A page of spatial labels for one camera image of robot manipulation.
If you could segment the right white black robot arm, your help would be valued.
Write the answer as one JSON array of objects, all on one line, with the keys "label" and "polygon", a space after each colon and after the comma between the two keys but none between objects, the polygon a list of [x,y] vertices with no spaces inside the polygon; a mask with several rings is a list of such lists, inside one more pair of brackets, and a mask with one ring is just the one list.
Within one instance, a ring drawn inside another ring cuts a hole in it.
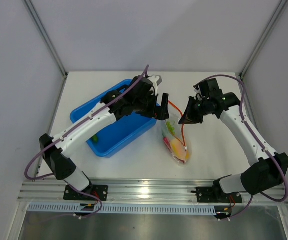
[{"label": "right white black robot arm", "polygon": [[284,196],[279,201],[285,201],[288,197],[287,154],[278,153],[268,144],[243,113],[244,98],[232,92],[223,93],[216,79],[216,75],[210,76],[194,85],[196,96],[189,97],[179,124],[201,124],[205,116],[216,116],[233,134],[250,167],[243,173],[215,180],[213,198],[223,202],[233,192],[246,192],[251,196],[262,194],[267,198],[266,190],[284,185]]}]

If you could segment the clear zip top bag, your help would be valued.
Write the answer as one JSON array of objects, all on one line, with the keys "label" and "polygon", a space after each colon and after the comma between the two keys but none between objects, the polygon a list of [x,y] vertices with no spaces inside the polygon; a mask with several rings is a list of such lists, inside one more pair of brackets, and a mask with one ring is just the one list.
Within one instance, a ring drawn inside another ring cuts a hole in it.
[{"label": "clear zip top bag", "polygon": [[182,111],[171,101],[168,101],[169,118],[161,124],[163,142],[173,159],[180,165],[188,163],[191,157],[190,142],[185,139],[184,125],[179,124],[183,117]]}]

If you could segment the red chili pepper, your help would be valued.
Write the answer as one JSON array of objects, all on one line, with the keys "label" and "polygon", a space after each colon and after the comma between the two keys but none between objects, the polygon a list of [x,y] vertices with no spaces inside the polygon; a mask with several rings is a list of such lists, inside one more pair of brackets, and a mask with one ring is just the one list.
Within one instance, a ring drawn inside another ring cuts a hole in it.
[{"label": "red chili pepper", "polygon": [[175,157],[177,152],[177,144],[178,141],[175,138],[167,138],[167,137],[163,137],[163,142],[166,145],[167,149],[171,152],[171,154]]}]

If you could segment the green grape bunch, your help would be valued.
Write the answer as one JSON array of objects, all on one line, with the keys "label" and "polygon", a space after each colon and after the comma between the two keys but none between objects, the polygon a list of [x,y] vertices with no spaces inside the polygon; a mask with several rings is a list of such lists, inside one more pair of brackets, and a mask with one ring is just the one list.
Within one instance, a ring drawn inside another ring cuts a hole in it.
[{"label": "green grape bunch", "polygon": [[178,124],[174,120],[166,120],[165,121],[166,127],[171,134],[175,134],[178,129]]}]

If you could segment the yellow orange mango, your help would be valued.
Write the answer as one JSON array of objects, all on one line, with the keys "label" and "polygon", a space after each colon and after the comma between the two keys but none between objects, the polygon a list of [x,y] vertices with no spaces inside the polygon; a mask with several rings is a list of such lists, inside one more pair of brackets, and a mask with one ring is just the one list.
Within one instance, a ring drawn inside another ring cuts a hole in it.
[{"label": "yellow orange mango", "polygon": [[177,154],[176,154],[175,158],[178,159],[179,161],[186,162],[189,160],[190,151],[180,141],[178,141],[176,152],[177,152]]}]

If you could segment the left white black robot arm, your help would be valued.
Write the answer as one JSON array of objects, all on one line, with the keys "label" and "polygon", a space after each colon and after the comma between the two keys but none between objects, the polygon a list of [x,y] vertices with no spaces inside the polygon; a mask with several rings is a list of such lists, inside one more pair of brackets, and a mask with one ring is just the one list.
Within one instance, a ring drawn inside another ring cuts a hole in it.
[{"label": "left white black robot arm", "polygon": [[71,155],[99,131],[131,114],[160,121],[168,119],[168,94],[164,93],[161,105],[157,105],[161,82],[159,75],[136,76],[129,84],[105,93],[66,130],[55,136],[42,135],[39,138],[42,158],[55,178],[69,184],[79,199],[87,200],[92,195],[91,181],[76,167]]}]

